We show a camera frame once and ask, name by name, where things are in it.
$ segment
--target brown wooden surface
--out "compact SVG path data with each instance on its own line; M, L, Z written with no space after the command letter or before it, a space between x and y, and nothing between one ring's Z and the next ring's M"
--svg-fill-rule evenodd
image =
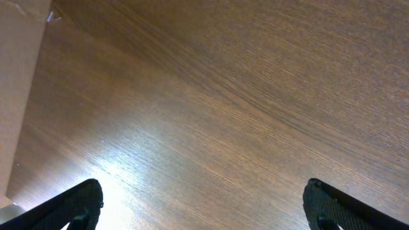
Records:
M409 223L406 1L54 6L8 191L23 208L97 178L100 229L307 229L317 177Z

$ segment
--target brown cardboard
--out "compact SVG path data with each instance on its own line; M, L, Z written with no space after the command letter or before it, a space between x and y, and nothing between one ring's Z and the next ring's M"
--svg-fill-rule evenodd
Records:
M6 193L51 0L0 0L0 196Z

